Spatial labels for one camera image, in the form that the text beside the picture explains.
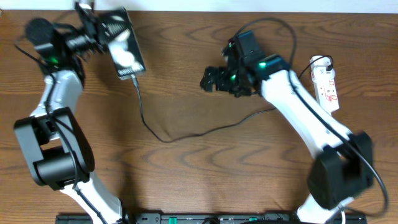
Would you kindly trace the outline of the black flip smartphone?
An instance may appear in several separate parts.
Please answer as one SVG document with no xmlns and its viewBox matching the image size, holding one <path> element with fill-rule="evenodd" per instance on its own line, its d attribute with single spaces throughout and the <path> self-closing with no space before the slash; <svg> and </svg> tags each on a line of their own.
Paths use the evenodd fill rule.
<svg viewBox="0 0 398 224">
<path fill-rule="evenodd" d="M 146 71 L 132 22 L 129 29 L 107 41 L 118 78 L 126 80 L 133 75 L 142 75 Z"/>
</svg>

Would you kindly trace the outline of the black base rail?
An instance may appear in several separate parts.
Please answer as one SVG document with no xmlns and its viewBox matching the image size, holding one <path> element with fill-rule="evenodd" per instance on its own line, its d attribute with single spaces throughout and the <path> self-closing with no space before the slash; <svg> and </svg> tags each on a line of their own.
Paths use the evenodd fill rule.
<svg viewBox="0 0 398 224">
<path fill-rule="evenodd" d="M 129 220 L 129 223 L 137 224 L 238 224 L 238 223 L 301 223 L 298 218 L 291 213 L 265 213 L 263 215 L 178 215 L 178 214 L 159 214 L 142 213 Z M 57 215 L 56 224 L 74 223 L 93 223 L 89 215 Z M 326 223 L 343 223 L 342 217 L 338 215 Z M 347 224 L 367 224 L 365 215 L 346 214 L 345 223 Z"/>
</svg>

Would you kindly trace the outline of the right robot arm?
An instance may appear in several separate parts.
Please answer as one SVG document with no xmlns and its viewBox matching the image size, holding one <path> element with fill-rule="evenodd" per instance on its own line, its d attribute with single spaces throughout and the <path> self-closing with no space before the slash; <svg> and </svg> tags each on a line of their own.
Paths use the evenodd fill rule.
<svg viewBox="0 0 398 224">
<path fill-rule="evenodd" d="M 289 64 L 267 56 L 252 31 L 229 39 L 225 67 L 206 67 L 200 86 L 236 97 L 258 94 L 279 110 L 314 159 L 310 195 L 296 211 L 304 223 L 326 223 L 373 185 L 373 144 L 331 117 L 302 86 Z"/>
</svg>

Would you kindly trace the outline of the white USB wall charger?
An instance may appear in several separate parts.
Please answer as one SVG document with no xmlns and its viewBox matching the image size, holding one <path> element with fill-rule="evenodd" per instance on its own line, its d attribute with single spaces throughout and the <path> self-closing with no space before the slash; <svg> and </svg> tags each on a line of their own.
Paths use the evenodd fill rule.
<svg viewBox="0 0 398 224">
<path fill-rule="evenodd" d="M 335 71 L 334 60 L 330 55 L 315 55 L 310 59 L 310 68 L 312 71 L 312 77 L 324 77 L 327 79 L 334 79 Z"/>
</svg>

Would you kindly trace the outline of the white power strip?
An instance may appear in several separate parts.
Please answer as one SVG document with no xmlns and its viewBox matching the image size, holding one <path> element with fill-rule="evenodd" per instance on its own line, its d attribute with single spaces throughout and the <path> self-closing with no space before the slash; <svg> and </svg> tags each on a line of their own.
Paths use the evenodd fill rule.
<svg viewBox="0 0 398 224">
<path fill-rule="evenodd" d="M 311 72 L 317 102 L 328 114 L 340 108 L 334 77 L 335 71 L 326 71 L 324 67 L 314 68 Z"/>
</svg>

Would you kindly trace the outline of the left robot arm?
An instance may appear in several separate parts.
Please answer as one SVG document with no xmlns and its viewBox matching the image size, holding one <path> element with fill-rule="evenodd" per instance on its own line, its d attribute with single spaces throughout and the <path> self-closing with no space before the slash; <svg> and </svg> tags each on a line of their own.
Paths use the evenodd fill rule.
<svg viewBox="0 0 398 224">
<path fill-rule="evenodd" d="M 42 17 L 25 25 L 45 89 L 36 109 L 14 123 L 14 132 L 37 185 L 74 199 L 92 223 L 133 223 L 122 201 L 96 174 L 93 151 L 74 116 L 85 87 L 83 55 L 107 52 L 132 23 L 124 8 L 95 14 L 92 2 L 77 1 L 75 10 L 78 28 Z"/>
</svg>

